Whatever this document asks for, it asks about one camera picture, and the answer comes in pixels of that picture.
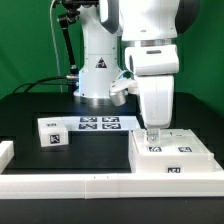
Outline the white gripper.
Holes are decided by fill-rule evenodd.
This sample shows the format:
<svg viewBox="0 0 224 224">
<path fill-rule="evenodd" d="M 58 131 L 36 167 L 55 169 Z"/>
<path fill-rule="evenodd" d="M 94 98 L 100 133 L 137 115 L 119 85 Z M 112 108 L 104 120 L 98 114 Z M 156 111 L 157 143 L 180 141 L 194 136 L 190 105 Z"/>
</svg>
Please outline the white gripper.
<svg viewBox="0 0 224 224">
<path fill-rule="evenodd" d="M 158 143 L 159 129 L 168 128 L 172 118 L 173 75 L 179 71 L 177 47 L 174 44 L 127 47 L 125 64 L 134 74 L 139 89 L 141 114 L 148 129 L 147 141 Z"/>
</svg>

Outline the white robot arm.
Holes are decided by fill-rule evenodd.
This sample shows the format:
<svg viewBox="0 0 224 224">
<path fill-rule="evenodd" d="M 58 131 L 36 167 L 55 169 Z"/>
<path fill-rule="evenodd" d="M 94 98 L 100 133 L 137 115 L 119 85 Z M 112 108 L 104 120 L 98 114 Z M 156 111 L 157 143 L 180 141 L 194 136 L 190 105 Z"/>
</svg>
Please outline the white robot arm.
<svg viewBox="0 0 224 224">
<path fill-rule="evenodd" d="M 146 139 L 170 126 L 179 58 L 174 40 L 195 21 L 200 0 L 84 0 L 84 66 L 75 95 L 125 103 L 139 96 Z"/>
</svg>

